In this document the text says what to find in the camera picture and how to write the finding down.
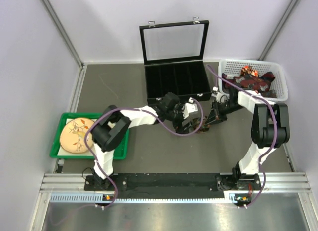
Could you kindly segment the orange blue leaf-pattern tie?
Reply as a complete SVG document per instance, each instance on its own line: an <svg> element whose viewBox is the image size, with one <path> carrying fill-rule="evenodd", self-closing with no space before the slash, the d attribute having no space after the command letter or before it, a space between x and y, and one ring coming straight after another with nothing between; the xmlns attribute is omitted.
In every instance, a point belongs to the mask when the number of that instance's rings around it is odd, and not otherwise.
<svg viewBox="0 0 318 231"><path fill-rule="evenodd" d="M207 117L203 118L202 124L200 128L196 131L196 133L206 133L210 129L210 125L205 125ZM195 118L192 120L192 125L193 125L193 130L196 130L200 124L201 119L200 118Z"/></svg>

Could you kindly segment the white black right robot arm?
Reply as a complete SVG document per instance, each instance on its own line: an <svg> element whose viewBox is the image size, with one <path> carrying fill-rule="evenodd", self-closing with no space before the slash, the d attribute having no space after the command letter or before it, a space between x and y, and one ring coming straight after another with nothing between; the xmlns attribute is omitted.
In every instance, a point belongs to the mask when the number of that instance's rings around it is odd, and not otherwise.
<svg viewBox="0 0 318 231"><path fill-rule="evenodd" d="M252 143L246 155L232 168L231 175L217 175L219 190L247 190L260 188L258 173L268 156L290 138L288 106L274 103L250 90L230 88L228 95L213 88L210 114L206 124L214 125L227 120L227 115L240 109L253 114L251 126Z"/></svg>

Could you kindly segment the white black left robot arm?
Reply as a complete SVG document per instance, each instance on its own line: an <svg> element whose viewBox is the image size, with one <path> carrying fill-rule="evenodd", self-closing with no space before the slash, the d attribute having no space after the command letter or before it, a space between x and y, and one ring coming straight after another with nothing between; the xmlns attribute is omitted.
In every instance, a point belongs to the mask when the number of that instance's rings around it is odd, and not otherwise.
<svg viewBox="0 0 318 231"><path fill-rule="evenodd" d="M114 151L130 128L163 124L167 120L175 129L172 133L187 136L193 133L190 131L190 122L187 119L198 111L196 100L190 98L187 102L181 102L179 97L171 92L157 103L141 108L109 106L84 136L88 149L91 150L88 144L89 138L92 139L95 147L95 151L91 153L95 158L93 177L96 185L104 190L111 187Z"/></svg>

